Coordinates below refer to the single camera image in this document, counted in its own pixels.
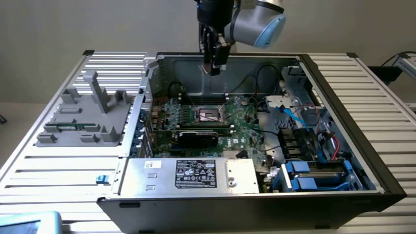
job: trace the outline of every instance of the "white label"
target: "white label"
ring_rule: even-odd
[[[161,168],[162,167],[162,161],[146,161],[145,162],[145,168]]]

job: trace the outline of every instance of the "gray wall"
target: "gray wall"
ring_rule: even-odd
[[[357,52],[381,64],[416,49],[415,9],[416,0],[286,0],[286,30],[267,51]],[[0,32],[5,102],[47,102],[86,49],[198,50],[194,0],[2,0]],[[397,89],[413,98],[409,83]]]

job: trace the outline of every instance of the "power supply label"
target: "power supply label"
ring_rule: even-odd
[[[179,189],[217,188],[215,160],[178,160],[175,186]]]

